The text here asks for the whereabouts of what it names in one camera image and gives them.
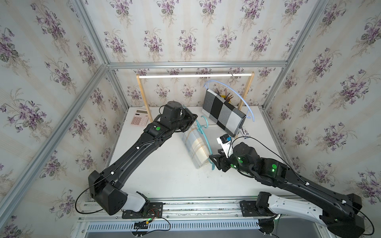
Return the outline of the teal clothes hanger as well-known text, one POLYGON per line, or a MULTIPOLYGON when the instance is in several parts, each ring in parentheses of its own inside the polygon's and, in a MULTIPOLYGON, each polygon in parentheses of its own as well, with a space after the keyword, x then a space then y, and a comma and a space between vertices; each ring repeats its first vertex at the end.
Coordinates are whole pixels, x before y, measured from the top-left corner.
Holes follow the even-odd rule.
MULTIPOLYGON (((207 135, 206 135, 206 133, 205 133, 206 129, 209 128, 208 119, 206 118, 206 116, 201 115, 200 117, 198 117, 198 118, 196 119, 196 121, 195 121, 194 123, 196 123, 199 132, 201 132, 202 135, 205 137, 206 143, 207 143, 209 149, 211 150, 211 155, 212 155, 212 149, 211 149, 209 140, 208 140, 208 138, 207 138, 207 135)), ((209 159, 209 163, 208 163, 208 164, 211 165, 211 170, 213 171, 213 170, 215 169, 215 165, 211 162, 210 159, 209 159)))

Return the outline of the cream blue plaid scarf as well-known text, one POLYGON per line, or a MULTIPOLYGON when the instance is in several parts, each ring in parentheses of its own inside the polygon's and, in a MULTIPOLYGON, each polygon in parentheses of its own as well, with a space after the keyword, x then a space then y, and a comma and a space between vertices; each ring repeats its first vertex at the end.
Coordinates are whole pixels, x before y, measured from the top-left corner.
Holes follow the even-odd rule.
POLYGON ((205 137, 199 132, 196 123, 188 131, 182 133, 181 139, 197 169, 209 163, 211 150, 206 143, 205 137))

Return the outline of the black white checkered scarf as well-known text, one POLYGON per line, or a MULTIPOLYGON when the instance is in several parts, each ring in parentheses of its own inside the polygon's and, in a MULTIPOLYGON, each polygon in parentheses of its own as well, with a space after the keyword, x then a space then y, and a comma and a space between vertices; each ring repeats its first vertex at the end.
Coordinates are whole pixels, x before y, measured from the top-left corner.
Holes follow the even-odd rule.
POLYGON ((238 134, 246 119, 243 112, 210 89, 206 91, 202 112, 231 137, 238 134))

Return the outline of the light blue clothes hanger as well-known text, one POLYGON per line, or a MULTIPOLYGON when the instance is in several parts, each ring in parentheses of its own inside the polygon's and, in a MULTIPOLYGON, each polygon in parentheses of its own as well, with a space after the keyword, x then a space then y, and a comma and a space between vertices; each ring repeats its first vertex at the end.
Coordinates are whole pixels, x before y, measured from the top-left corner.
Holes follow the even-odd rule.
MULTIPOLYGON (((217 78, 217 77, 228 77, 228 76, 232 76, 232 77, 239 77, 239 76, 248 76, 249 77, 249 83, 246 83, 246 86, 247 87, 250 87, 251 86, 251 83, 252 83, 252 77, 254 76, 252 73, 249 74, 249 73, 239 73, 239 74, 206 74, 206 76, 210 77, 210 78, 217 78)), ((245 100, 246 99, 246 94, 245 92, 243 92, 243 94, 241 95, 240 93, 238 93, 236 90, 234 90, 231 86, 229 86, 228 84, 226 83, 223 83, 221 81, 218 81, 218 80, 214 80, 214 79, 210 79, 208 81, 206 81, 203 85, 203 87, 205 89, 208 89, 209 88, 209 84, 210 83, 217 83, 217 84, 221 84, 223 85, 224 87, 226 87, 228 90, 230 90, 235 96, 237 96, 239 99, 240 99, 240 103, 238 105, 238 109, 241 110, 243 105, 245 105, 248 109, 248 112, 246 114, 246 117, 248 119, 252 119, 253 122, 255 122, 255 116, 254 116, 254 113, 252 111, 252 109, 250 108, 250 105, 249 103, 245 100)))

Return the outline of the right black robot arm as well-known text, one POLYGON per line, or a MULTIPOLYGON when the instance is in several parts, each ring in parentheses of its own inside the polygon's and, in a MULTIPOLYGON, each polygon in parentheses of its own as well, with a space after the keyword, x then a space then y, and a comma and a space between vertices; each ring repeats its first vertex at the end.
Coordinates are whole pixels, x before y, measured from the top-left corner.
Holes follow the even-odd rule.
POLYGON ((255 202, 243 201, 244 216, 292 215, 327 227, 341 238, 359 238, 365 233, 365 221, 359 212, 360 196, 341 194, 322 187, 295 173, 286 164, 272 158, 261 157, 253 147, 241 142, 225 153, 210 155, 212 163, 223 172, 235 169, 257 182, 291 192, 304 201, 280 198, 269 192, 260 192, 255 202))

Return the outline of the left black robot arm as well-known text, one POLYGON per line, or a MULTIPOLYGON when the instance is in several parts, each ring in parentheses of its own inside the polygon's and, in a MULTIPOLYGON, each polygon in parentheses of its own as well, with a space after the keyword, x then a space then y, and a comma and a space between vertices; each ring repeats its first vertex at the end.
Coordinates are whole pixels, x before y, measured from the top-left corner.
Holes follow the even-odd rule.
POLYGON ((135 144, 116 162, 102 172, 93 171, 88 176, 89 192, 108 215, 120 210, 142 212, 148 199, 140 192, 128 194, 122 191, 128 178, 155 150, 169 140, 174 133, 186 132, 194 124, 197 115, 176 101, 162 106, 162 112, 149 123, 135 144))

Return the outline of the blue white pencil box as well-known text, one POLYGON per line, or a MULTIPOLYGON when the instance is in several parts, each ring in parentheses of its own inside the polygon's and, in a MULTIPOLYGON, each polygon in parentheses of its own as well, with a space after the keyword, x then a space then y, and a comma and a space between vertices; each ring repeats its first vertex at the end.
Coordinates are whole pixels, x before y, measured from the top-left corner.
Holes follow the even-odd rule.
POLYGON ((245 129, 245 127, 242 127, 242 128, 240 129, 240 132, 241 132, 241 135, 242 135, 243 137, 249 137, 249 136, 250 136, 248 130, 245 129))

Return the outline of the pencils in cup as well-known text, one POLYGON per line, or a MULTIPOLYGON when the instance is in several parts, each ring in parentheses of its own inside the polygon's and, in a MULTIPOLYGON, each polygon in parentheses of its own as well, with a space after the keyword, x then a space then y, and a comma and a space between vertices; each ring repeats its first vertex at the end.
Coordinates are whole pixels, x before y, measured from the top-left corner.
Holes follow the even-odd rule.
POLYGON ((220 96, 221 98, 223 98, 227 102, 230 102, 232 100, 232 98, 234 97, 234 95, 231 92, 229 92, 229 90, 227 90, 227 89, 225 89, 225 90, 216 89, 216 93, 218 96, 220 96))

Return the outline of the pink calculator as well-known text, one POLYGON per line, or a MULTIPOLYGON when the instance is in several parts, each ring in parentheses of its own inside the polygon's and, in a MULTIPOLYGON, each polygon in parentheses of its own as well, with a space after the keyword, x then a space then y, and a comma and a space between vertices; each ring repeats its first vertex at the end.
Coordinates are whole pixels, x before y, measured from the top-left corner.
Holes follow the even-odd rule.
POLYGON ((146 127, 148 121, 148 112, 143 109, 137 109, 131 120, 131 125, 137 127, 146 127))

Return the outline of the wooden clothes rack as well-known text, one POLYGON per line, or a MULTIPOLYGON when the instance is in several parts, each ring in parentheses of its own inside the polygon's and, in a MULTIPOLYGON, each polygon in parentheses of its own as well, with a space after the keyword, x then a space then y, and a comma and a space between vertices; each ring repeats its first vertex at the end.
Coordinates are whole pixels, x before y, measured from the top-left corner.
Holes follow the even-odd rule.
POLYGON ((234 74, 234 73, 231 73, 231 74, 178 74, 178 75, 143 75, 143 76, 140 76, 139 74, 136 75, 136 78, 137 78, 137 82, 138 82, 138 85, 139 85, 139 88, 140 88, 140 92, 141 92, 141 97, 143 99, 143 102, 144 102, 144 105, 145 105, 145 108, 146 108, 146 111, 148 113, 148 118, 149 118, 149 121, 150 122, 153 122, 153 117, 152 117, 152 114, 151 114, 151 111, 150 111, 150 108, 149 108, 149 105, 148 105, 148 101, 147 101, 147 97, 145 95, 145 91, 144 91, 144 88, 143 88, 143 84, 142 84, 142 80, 143 79, 153 79, 153 78, 200 78, 200 77, 204 77, 204 78, 217 78, 217 77, 244 77, 244 76, 247 76, 248 77, 248 81, 247 83, 245 84, 245 90, 243 92, 242 95, 240 95, 236 90, 234 90, 232 87, 230 87, 229 85, 225 84, 225 83, 222 83, 220 81, 217 81, 217 80, 209 80, 207 81, 203 86, 207 89, 208 86, 209 86, 209 83, 211 82, 215 82, 217 84, 221 84, 223 86, 225 86, 227 89, 231 90, 234 94, 236 94, 239 98, 240 98, 240 103, 238 105, 238 110, 241 110, 243 105, 245 104, 245 106, 248 108, 248 112, 251 114, 251 116, 247 116, 248 119, 252 119, 253 122, 255 121, 255 118, 254 118, 254 113, 252 112, 248 102, 246 101, 246 96, 247 96, 247 93, 249 92, 249 89, 250 89, 250 86, 254 80, 254 76, 255 76, 255 73, 252 72, 252 73, 237 73, 237 74, 234 74))

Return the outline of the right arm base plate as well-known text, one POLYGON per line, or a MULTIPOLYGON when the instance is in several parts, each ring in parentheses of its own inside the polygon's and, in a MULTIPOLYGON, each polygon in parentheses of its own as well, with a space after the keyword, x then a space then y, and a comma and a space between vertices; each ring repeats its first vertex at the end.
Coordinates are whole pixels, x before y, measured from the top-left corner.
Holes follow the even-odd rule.
POLYGON ((269 199, 272 196, 268 192, 260 192, 256 200, 242 200, 239 202, 243 217, 277 217, 269 208, 269 199))

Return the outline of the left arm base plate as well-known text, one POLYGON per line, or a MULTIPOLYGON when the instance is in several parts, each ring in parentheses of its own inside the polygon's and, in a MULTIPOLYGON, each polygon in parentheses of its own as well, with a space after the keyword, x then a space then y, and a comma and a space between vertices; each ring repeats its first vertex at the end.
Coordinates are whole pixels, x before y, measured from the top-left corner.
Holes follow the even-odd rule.
POLYGON ((163 202, 150 202, 143 206, 138 211, 124 210, 122 214, 123 219, 148 219, 148 218, 161 218, 163 214, 163 202))

